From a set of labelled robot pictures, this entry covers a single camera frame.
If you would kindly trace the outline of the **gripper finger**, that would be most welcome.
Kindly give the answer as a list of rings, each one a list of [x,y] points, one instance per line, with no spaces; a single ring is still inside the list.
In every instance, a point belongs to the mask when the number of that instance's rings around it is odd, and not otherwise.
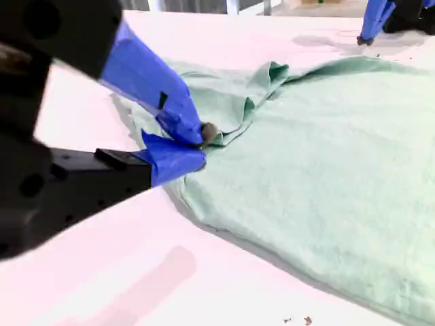
[[[32,135],[48,70],[60,60],[140,104],[175,141],[216,136],[183,79],[133,33],[119,1],[2,1],[1,117]]]
[[[50,216],[72,224],[205,166],[196,148],[144,132],[140,151],[53,150]]]
[[[372,36],[376,37],[393,10],[396,8],[396,4],[394,1],[390,0],[376,0],[373,1],[373,4],[375,5],[375,23]]]
[[[381,29],[383,12],[386,6],[384,0],[368,0],[364,12],[363,25],[360,35],[357,37],[357,44],[359,46],[370,46],[379,30]]]

